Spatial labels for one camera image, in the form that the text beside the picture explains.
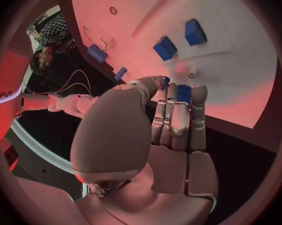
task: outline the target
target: person's hair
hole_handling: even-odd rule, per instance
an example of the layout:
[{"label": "person's hair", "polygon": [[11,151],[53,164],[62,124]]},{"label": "person's hair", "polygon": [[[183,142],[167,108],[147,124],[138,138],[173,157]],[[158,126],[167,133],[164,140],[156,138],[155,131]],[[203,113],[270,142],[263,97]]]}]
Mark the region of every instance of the person's hair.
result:
[{"label": "person's hair", "polygon": [[39,63],[39,58],[37,57],[37,54],[42,52],[42,50],[40,51],[36,51],[30,62],[29,62],[29,65],[30,65],[30,68],[32,69],[32,72],[36,75],[42,75],[43,73],[40,71],[40,63]]}]

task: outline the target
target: person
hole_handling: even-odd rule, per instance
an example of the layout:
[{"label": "person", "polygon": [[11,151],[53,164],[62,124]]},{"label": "person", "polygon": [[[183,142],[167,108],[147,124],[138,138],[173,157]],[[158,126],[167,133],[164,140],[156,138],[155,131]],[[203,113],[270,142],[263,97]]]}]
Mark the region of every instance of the person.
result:
[{"label": "person", "polygon": [[55,55],[65,54],[76,47],[62,13],[47,22],[34,37],[43,46],[33,54],[29,63],[36,75],[42,75],[50,68]]}]

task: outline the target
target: wire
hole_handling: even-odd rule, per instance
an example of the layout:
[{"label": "wire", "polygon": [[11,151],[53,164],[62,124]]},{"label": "wire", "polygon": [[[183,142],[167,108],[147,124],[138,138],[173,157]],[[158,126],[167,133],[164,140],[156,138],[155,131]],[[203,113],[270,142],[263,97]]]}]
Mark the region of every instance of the wire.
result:
[{"label": "wire", "polygon": [[[80,82],[73,83],[72,85],[68,86],[67,88],[64,88],[64,87],[69,83],[69,81],[71,80],[71,78],[72,78],[77,72],[82,72],[82,73],[84,74],[85,78],[87,79],[89,88],[88,88],[85,84],[82,84],[82,83],[80,83]],[[90,81],[89,81],[89,79],[88,79],[88,76],[86,75],[86,73],[85,73],[83,70],[80,70],[80,69],[75,70],[75,71],[71,74],[71,76],[69,77],[69,79],[67,80],[67,82],[66,82],[59,90],[57,90],[57,91],[50,91],[50,92],[49,92],[49,91],[45,91],[45,92],[34,92],[34,91],[32,91],[23,81],[22,81],[22,83],[25,85],[27,91],[28,91],[29,93],[31,93],[31,94],[49,94],[49,93],[52,94],[52,93],[61,93],[61,92],[64,92],[64,91],[68,90],[69,88],[71,88],[71,87],[74,86],[74,85],[82,85],[83,87],[85,87],[85,88],[87,89],[88,93],[91,95],[91,85],[90,85]]]}]

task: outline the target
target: black and white patterned shirt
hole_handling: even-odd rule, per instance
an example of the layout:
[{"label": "black and white patterned shirt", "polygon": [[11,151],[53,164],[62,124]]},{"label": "black and white patterned shirt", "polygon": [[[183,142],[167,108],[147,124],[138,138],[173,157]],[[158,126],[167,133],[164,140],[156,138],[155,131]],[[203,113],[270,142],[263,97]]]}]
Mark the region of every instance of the black and white patterned shirt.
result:
[{"label": "black and white patterned shirt", "polygon": [[50,20],[40,31],[38,42],[45,48],[55,46],[55,54],[64,54],[76,47],[64,16],[60,13]]}]

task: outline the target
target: white panel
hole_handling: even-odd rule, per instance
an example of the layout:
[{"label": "white panel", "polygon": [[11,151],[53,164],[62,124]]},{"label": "white panel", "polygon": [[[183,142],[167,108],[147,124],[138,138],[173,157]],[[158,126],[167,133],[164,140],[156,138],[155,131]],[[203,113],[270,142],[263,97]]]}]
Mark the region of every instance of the white panel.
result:
[{"label": "white panel", "polygon": [[[208,86],[207,115],[252,128],[273,87],[277,54],[260,22],[240,0],[72,0],[84,44],[96,43],[123,80],[169,76]],[[110,7],[117,9],[112,15]],[[185,22],[197,19],[206,44],[189,46]],[[178,52],[166,62],[152,49],[168,36]],[[197,76],[188,78],[190,69]]]}]

